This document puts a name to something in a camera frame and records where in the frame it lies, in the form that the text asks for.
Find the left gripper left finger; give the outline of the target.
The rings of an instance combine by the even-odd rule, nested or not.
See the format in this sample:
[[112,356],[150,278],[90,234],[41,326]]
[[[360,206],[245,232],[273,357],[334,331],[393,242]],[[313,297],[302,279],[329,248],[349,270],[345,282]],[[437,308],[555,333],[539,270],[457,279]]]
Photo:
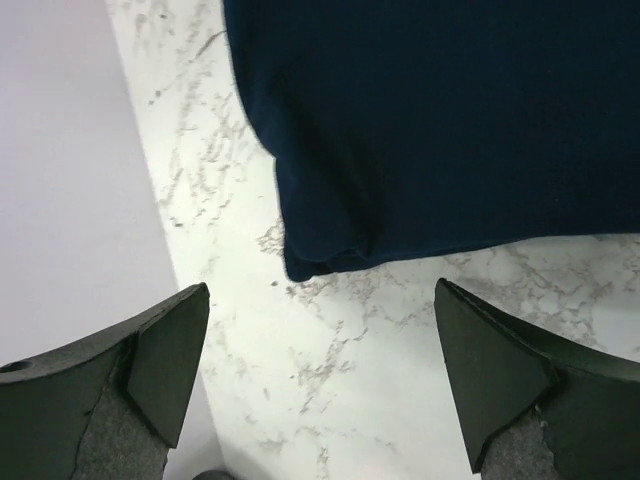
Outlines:
[[209,317],[192,285],[1,369],[4,479],[160,479],[183,429]]

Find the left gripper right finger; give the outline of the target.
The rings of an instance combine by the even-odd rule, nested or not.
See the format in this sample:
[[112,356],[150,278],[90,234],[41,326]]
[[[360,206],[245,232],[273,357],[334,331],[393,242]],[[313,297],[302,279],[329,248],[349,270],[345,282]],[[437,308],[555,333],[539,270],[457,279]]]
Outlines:
[[435,313],[473,473],[638,478],[638,363],[511,316],[444,279]]

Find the navy blue t shirt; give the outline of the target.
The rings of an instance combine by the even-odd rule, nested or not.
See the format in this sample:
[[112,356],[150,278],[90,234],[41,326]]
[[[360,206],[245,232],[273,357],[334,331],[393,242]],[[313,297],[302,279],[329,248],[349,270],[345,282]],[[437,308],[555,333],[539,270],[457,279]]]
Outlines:
[[639,229],[635,1],[227,1],[302,282]]

